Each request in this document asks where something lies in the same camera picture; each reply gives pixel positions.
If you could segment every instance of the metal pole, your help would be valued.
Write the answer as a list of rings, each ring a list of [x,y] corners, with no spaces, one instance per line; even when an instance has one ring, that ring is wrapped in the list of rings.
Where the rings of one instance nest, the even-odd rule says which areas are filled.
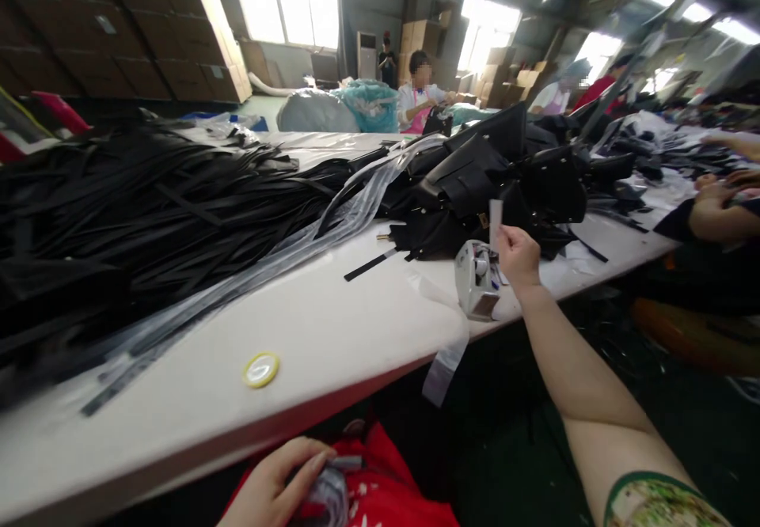
[[[628,66],[623,71],[621,77],[618,78],[612,86],[607,88],[607,90],[604,92],[605,96],[599,101],[599,105],[596,107],[596,111],[591,115],[589,120],[586,122],[586,125],[583,126],[583,130],[580,132],[579,136],[580,141],[588,137],[596,124],[602,118],[602,115],[607,111],[608,107],[612,105],[612,102],[615,100],[615,98],[618,97],[618,93],[622,89],[623,85],[628,81],[628,78],[633,73],[633,70],[637,67],[636,64],[638,64],[638,62],[641,60],[641,56],[644,53],[644,50],[646,50],[646,48],[649,47],[652,43],[650,39],[652,34],[654,34],[656,30],[667,29],[667,24],[670,22],[675,12],[681,8],[681,5],[684,1],[685,0],[673,1],[673,3],[667,8],[665,14],[663,15],[663,24],[659,27],[653,25],[649,29],[647,35],[644,37],[644,40],[641,42],[641,44],[639,44],[639,46],[636,47],[636,50],[633,52],[633,58],[628,63]]]

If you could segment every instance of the forearm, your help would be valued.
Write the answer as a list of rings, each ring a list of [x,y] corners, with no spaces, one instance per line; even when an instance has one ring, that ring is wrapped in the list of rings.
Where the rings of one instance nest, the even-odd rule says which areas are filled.
[[[538,367],[563,419],[656,434],[628,389],[594,352],[543,286],[518,296]]]
[[[698,200],[689,215],[689,227],[693,235],[707,242],[727,242],[726,233],[720,228],[726,210],[718,199]]]

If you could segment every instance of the red shirt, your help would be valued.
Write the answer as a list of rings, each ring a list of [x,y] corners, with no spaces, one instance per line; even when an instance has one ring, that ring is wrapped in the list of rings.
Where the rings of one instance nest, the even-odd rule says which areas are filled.
[[[588,90],[586,90],[586,93],[580,97],[580,100],[578,100],[578,103],[572,110],[575,111],[578,108],[582,108],[586,104],[590,104],[592,101],[601,96],[602,92],[604,92],[614,83],[615,78],[609,74],[607,76],[602,76],[599,80],[594,82]],[[618,105],[620,105],[620,101],[615,98],[615,101],[608,107],[606,113],[612,112]]]

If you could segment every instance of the red object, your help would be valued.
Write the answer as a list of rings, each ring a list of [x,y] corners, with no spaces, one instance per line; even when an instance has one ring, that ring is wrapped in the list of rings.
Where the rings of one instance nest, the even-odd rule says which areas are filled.
[[[599,96],[601,96],[602,92],[604,92],[607,88],[612,86],[614,83],[615,83],[615,78],[613,78],[612,76],[610,75],[602,76],[599,80],[591,84],[589,89],[586,90],[586,93],[580,97],[580,100],[578,100],[578,103],[572,110],[575,111],[578,108],[582,108],[586,104],[590,104],[592,101],[596,100]],[[621,102],[619,101],[619,99],[615,98],[615,100],[607,108],[607,111],[605,113],[611,113],[620,104]]]
[[[50,113],[74,135],[89,130],[87,122],[83,120],[69,104],[63,101],[61,96],[48,92],[32,92],[32,95],[37,98],[45,108],[49,109]]]
[[[458,527],[451,506],[426,500],[396,446],[380,425],[375,424],[367,440],[343,440],[333,446],[340,456],[361,456],[364,468],[346,474],[348,485],[348,527]],[[248,479],[248,470],[230,503]],[[313,516],[313,509],[299,510],[299,516]]]
[[[26,157],[26,154],[4,134],[0,133],[0,163],[20,161],[24,157]]]

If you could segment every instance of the plastic bag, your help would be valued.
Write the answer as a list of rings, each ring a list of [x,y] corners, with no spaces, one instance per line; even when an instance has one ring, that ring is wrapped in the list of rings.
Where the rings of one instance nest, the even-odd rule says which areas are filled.
[[[443,110],[443,116],[453,116],[454,122],[451,124],[452,127],[456,127],[457,125],[462,125],[463,123],[467,123],[470,121],[481,121],[482,119],[489,118],[493,116],[494,111],[491,110],[481,110],[473,106],[472,104],[467,104],[460,102],[458,104],[454,104],[449,106],[448,108]]]
[[[280,131],[359,133],[351,111],[340,100],[321,90],[303,88],[287,97],[277,114]]]
[[[398,92],[384,82],[352,80],[330,93],[351,110],[362,132],[398,133]]]

